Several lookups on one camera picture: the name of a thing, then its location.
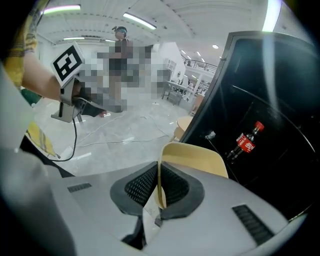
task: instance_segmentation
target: red bottle cap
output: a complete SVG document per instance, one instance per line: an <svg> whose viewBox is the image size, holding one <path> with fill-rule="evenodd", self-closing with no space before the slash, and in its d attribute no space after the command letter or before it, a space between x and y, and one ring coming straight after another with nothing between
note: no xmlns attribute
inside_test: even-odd
<svg viewBox="0 0 320 256"><path fill-rule="evenodd" d="M259 121L256 121L254 127L258 128L260 132L265 128L265 126Z"/></svg>

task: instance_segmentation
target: black refrigerator door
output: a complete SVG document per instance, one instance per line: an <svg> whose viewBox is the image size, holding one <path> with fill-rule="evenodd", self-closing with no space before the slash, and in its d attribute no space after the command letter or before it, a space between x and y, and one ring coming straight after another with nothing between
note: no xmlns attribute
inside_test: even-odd
<svg viewBox="0 0 320 256"><path fill-rule="evenodd" d="M255 31L230 33L205 98L182 142L218 152L229 178L288 220L315 197L319 172L320 74L314 47L298 38ZM259 121L255 148L227 155ZM215 137L206 136L212 131Z"/></svg>

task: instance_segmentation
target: chair backrest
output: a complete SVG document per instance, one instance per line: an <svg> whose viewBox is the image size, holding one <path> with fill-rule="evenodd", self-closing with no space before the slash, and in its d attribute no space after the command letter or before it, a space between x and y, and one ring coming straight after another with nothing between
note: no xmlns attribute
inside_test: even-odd
<svg viewBox="0 0 320 256"><path fill-rule="evenodd" d="M161 162L179 164L228 178L222 157L217 152L200 146L170 142L162 149L158 163Z"/></svg>

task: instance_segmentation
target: vent grille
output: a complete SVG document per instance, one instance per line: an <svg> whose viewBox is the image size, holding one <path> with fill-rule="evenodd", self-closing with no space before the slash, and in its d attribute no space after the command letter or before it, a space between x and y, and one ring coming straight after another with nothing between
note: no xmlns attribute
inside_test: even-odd
<svg viewBox="0 0 320 256"><path fill-rule="evenodd" d="M232 210L259 246L274 236L270 229L245 204Z"/></svg>
<svg viewBox="0 0 320 256"><path fill-rule="evenodd" d="M85 190L87 188L92 187L91 184L89 183L82 183L79 185L74 185L74 186L68 186L68 190L70 193L76 192L76 191L80 191L80 190Z"/></svg>

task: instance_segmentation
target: bottle label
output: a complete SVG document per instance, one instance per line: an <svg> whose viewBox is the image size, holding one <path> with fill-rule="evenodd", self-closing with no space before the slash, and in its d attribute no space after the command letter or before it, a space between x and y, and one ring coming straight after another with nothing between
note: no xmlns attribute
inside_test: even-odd
<svg viewBox="0 0 320 256"><path fill-rule="evenodd" d="M236 139L236 142L238 143L238 146L247 153L250 153L255 148L255 144L253 144L243 133Z"/></svg>

